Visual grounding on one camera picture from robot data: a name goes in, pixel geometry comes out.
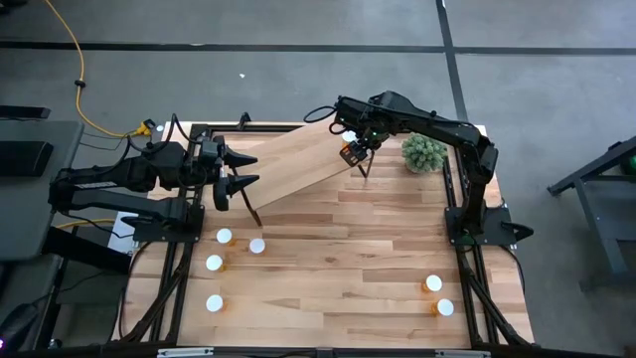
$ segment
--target wood grain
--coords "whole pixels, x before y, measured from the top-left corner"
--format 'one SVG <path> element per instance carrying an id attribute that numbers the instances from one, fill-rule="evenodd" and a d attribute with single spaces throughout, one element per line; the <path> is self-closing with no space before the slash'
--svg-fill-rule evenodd
<path id="1" fill-rule="evenodd" d="M 247 150 L 274 137 L 226 134 L 230 146 Z M 368 180 L 357 170 L 345 171 L 262 207 L 262 228 L 242 206 L 226 213 L 208 209 L 193 255 L 179 343 L 468 347 L 456 257 L 445 235 L 443 180 L 440 173 L 414 175 L 404 169 L 399 152 L 403 139 L 391 138 L 378 151 L 376 164 L 381 165 L 374 166 Z M 488 186 L 487 197 L 489 205 L 501 200 L 496 181 Z M 209 190 L 204 200 L 213 208 Z M 215 242 L 223 227 L 232 228 L 235 246 Z M 267 244 L 261 256 L 247 251 L 249 239 L 257 237 Z M 140 257 L 126 299 L 125 330 L 154 297 L 165 250 L 166 245 L 155 243 Z M 212 254 L 225 256 L 226 271 L 206 269 Z M 499 248 L 484 248 L 484 260 L 493 299 L 532 341 L 515 262 Z M 433 273 L 444 281 L 442 291 L 422 292 L 420 283 Z M 225 311 L 206 310 L 211 294 L 224 297 Z M 442 297 L 455 303 L 451 317 L 430 312 Z M 476 302 L 485 338 L 483 307 Z"/>

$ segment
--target wooden table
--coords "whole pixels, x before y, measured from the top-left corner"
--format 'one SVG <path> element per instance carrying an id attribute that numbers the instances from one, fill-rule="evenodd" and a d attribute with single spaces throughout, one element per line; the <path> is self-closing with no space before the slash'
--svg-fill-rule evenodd
<path id="1" fill-rule="evenodd" d="M 276 135 L 225 134 L 238 152 Z M 261 208 L 262 228 L 245 208 L 216 212 L 212 188 L 206 189 L 207 218 L 194 249 L 179 344 L 469 347 L 456 255 L 445 234 L 442 175 L 408 172 L 400 150 L 404 138 L 392 137 L 383 145 L 369 179 L 354 168 Z M 455 191 L 461 203 L 461 193 Z M 167 195 L 176 191 L 159 189 L 150 196 Z M 500 204 L 496 179 L 486 197 L 489 206 Z M 232 229 L 238 238 L 234 247 L 216 243 L 220 228 Z M 265 239 L 263 255 L 248 252 L 253 238 Z M 139 258 L 125 303 L 124 331 L 155 297 L 165 252 L 165 244 L 155 243 Z M 498 247 L 483 247 L 483 252 L 493 300 L 518 332 L 533 341 L 515 262 Z M 226 271 L 206 269 L 205 260 L 212 254 L 226 256 Z M 420 289 L 432 273 L 444 282 L 440 293 Z M 225 311 L 206 309 L 211 294 L 226 300 Z M 483 308 L 473 296 L 486 339 Z M 451 317 L 431 314 L 430 306 L 439 298 L 454 302 Z"/>

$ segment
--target concrete floor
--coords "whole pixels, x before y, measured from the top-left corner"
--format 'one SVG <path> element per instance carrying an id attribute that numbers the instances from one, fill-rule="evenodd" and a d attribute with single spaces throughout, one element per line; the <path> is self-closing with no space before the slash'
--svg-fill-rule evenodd
<path id="1" fill-rule="evenodd" d="M 441 46 L 434 0 L 57 0 L 81 41 L 265 45 Z M 636 47 L 629 0 L 446 0 L 455 46 Z M 46 5 L 0 18 L 0 40 L 68 41 Z M 395 90 L 455 117 L 443 54 L 87 51 L 83 108 L 125 131 L 151 117 L 300 120 L 337 95 Z M 636 295 L 584 294 L 578 281 L 606 269 L 573 192 L 545 188 L 636 134 L 636 57 L 457 56 L 469 119 L 500 149 L 497 174 L 514 220 L 536 230 L 519 245 L 537 342 L 622 353 L 636 344 Z M 73 51 L 2 50 L 4 103 L 46 105 L 79 119 Z M 114 141 L 85 137 L 95 145 Z M 76 166 L 119 155 L 82 147 Z"/>

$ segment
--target succulent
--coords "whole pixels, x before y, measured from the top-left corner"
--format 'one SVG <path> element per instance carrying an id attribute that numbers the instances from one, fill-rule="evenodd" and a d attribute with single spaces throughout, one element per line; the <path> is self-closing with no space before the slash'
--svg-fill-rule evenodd
<path id="1" fill-rule="evenodd" d="M 446 145 L 421 134 L 412 133 L 401 144 L 401 156 L 406 161 L 406 168 L 413 173 L 441 169 L 447 155 Z"/>

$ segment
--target small potted plant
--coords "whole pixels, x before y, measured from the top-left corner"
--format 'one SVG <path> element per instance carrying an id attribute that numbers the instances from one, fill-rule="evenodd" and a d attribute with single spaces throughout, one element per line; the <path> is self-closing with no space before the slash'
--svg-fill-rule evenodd
<path id="1" fill-rule="evenodd" d="M 421 134 L 412 133 L 401 144 L 406 168 L 417 174 L 441 169 L 447 155 L 446 145 Z"/>

